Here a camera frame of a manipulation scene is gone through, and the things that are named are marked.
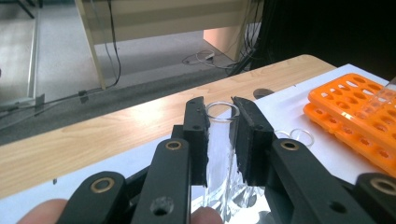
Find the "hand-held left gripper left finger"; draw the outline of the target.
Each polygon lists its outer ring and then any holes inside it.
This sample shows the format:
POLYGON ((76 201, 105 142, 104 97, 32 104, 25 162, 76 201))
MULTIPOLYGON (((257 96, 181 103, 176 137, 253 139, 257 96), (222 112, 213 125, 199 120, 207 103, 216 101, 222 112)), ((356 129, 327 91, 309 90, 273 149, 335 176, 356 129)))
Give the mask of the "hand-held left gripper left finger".
POLYGON ((208 128, 210 122, 205 110, 204 97, 189 100, 185 106, 184 122, 173 127, 172 138, 182 138, 189 143, 191 151, 191 183, 207 186, 208 128))

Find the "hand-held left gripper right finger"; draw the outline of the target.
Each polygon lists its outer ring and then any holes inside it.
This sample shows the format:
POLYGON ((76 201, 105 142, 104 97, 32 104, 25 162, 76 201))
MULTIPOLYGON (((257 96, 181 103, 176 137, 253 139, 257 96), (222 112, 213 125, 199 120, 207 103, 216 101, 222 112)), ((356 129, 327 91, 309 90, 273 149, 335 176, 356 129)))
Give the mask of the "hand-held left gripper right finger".
POLYGON ((258 106, 242 97, 233 97, 239 109, 236 128, 236 166, 243 182, 252 187, 264 187, 270 167, 269 154, 274 128, 258 106))

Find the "orange plastic test tube rack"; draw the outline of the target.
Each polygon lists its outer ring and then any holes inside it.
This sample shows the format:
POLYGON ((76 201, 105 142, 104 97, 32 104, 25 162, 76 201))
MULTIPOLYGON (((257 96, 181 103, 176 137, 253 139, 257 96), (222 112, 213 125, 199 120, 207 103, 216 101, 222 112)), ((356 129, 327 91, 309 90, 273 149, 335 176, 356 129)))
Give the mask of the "orange plastic test tube rack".
POLYGON ((368 112, 362 110, 381 89, 371 79, 349 73, 309 92, 304 114, 396 177, 396 91, 385 92, 390 102, 380 99, 368 112))

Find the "white board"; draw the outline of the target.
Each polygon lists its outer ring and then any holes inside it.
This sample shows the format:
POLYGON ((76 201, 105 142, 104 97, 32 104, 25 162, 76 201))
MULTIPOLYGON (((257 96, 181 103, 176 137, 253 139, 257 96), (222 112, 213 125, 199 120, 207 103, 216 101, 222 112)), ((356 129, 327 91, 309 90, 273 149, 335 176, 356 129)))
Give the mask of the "white board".
MULTIPOLYGON (((263 97, 256 101, 256 105, 275 130, 291 132, 294 136, 298 134, 299 128, 310 132, 314 138, 314 144, 309 149, 331 174, 352 183, 358 175, 377 172, 379 169, 346 144, 337 140, 335 136, 320 128, 303 112, 304 106, 308 104, 307 96, 311 90, 348 73, 356 73, 380 85, 386 83, 385 79, 348 64, 263 97)), ((164 139, 165 136, 161 135, 144 145, 132 147, 119 155, 109 157, 71 174, 60 176, 56 183, 47 181, 0 199, 0 224, 15 224, 33 207, 44 201, 70 197, 80 183, 90 175, 102 171, 113 171, 124 176, 136 173, 149 165, 155 147, 164 139)))

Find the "wooden table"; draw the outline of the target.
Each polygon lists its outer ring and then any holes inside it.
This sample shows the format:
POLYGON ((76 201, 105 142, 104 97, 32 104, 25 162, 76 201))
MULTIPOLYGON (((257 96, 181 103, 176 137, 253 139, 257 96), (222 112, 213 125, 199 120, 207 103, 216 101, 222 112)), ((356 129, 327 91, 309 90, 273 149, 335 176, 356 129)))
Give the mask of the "wooden table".
POLYGON ((0 200, 165 136, 188 100, 208 103, 257 89, 281 91, 335 67, 304 54, 0 147, 0 200))

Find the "beige desk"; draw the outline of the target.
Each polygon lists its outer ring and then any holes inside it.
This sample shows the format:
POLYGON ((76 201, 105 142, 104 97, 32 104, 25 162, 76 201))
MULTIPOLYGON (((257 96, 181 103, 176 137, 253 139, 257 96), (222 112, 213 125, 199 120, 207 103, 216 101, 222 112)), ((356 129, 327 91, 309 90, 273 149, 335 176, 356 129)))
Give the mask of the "beige desk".
POLYGON ((268 0, 75 0, 99 85, 107 88, 95 47, 202 30, 204 40, 237 61, 247 25, 262 18, 268 0))

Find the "black curtain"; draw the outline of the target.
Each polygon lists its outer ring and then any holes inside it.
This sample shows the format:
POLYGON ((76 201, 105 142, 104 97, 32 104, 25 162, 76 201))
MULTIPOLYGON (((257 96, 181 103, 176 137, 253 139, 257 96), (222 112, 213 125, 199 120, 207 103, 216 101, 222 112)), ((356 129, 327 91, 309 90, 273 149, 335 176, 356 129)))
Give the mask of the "black curtain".
POLYGON ((396 77, 396 0, 264 0, 252 66, 307 54, 396 77))

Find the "thin metal floor strip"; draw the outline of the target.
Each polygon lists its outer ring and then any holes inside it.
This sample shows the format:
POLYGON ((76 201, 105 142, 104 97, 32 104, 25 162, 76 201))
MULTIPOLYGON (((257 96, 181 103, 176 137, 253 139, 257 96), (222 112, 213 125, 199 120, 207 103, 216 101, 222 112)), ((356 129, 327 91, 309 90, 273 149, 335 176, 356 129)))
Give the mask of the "thin metal floor strip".
POLYGON ((37 66, 36 60, 37 60, 39 22, 40 22, 39 12, 37 12, 35 15, 35 19, 34 19, 32 41, 31 41, 31 51, 30 51, 30 63, 29 63, 28 84, 27 84, 27 96, 29 98, 35 98, 36 66, 37 66))

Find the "black metal frame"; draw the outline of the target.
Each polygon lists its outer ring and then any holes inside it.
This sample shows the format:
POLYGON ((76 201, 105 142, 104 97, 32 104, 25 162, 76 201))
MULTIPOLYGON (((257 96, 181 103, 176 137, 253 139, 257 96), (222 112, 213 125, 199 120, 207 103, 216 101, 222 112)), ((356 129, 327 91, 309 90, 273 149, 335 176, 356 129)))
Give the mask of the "black metal frame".
POLYGON ((0 20, 30 19, 37 17, 39 0, 0 0, 0 20))

